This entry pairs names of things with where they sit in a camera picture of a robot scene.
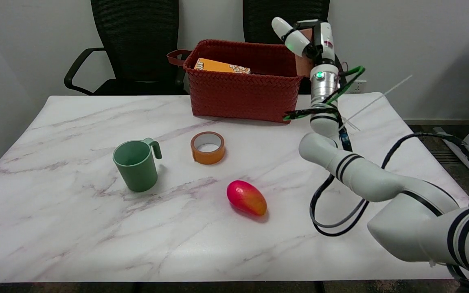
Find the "green mug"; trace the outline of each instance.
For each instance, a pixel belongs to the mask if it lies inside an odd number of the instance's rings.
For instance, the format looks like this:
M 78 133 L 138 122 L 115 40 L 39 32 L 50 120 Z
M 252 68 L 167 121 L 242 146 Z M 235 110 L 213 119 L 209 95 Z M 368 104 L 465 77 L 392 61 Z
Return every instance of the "green mug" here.
M 113 161 L 132 191 L 146 191 L 157 182 L 157 169 L 151 148 L 155 152 L 155 158 L 160 160 L 162 158 L 160 146 L 150 138 L 125 142 L 113 152 Z

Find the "power outlet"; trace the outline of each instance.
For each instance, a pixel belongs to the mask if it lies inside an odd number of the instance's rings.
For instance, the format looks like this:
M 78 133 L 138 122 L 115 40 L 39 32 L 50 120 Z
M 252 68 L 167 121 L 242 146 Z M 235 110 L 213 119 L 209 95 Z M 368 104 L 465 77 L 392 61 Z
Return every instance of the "power outlet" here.
M 346 92 L 349 94 L 360 94 L 365 91 L 365 86 L 366 80 L 356 80 Z

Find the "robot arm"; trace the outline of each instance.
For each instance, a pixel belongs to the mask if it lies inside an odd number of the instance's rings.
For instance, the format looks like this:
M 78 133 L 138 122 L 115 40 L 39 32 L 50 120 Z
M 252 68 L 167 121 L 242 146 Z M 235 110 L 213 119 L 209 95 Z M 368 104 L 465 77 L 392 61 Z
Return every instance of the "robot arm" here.
M 334 141 L 317 133 L 303 137 L 299 152 L 365 200 L 391 200 L 367 228 L 396 258 L 469 270 L 469 207 L 459 208 L 448 193 L 428 182 L 393 174 L 339 150 Z
M 277 17 L 272 27 L 294 54 L 313 59 L 311 108 L 326 108 L 324 100 L 339 88 L 331 26 L 308 20 L 293 28 Z M 314 44 L 298 31 L 302 28 L 313 28 Z M 335 114 L 311 115 L 311 128 L 314 133 L 300 142 L 302 158 L 327 169 L 367 201 L 390 200 L 367 224 L 388 252 L 404 261 L 469 270 L 469 207 L 459 208 L 451 195 L 437 186 L 390 173 L 358 154 L 341 150 Z

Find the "tape roll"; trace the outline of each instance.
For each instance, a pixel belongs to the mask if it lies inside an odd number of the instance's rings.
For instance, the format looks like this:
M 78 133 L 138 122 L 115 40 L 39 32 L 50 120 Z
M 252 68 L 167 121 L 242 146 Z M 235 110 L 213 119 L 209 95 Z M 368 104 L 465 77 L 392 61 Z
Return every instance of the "tape roll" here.
M 199 147 L 205 144 L 214 144 L 218 146 L 218 148 L 211 152 L 199 151 Z M 218 133 L 211 131 L 200 132 L 195 135 L 191 140 L 191 150 L 193 159 L 203 165 L 218 163 L 226 153 L 224 138 Z

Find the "orange box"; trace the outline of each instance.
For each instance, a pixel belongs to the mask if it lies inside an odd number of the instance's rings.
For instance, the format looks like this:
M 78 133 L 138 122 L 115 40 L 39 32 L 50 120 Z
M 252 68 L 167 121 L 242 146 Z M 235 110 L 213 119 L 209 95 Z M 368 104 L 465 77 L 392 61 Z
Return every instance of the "orange box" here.
M 230 72 L 230 73 L 240 73 L 240 74 L 251 74 L 251 69 L 227 64 L 223 62 L 213 61 L 205 58 L 199 58 L 195 64 L 195 69 L 197 70 L 206 70 L 209 72 Z

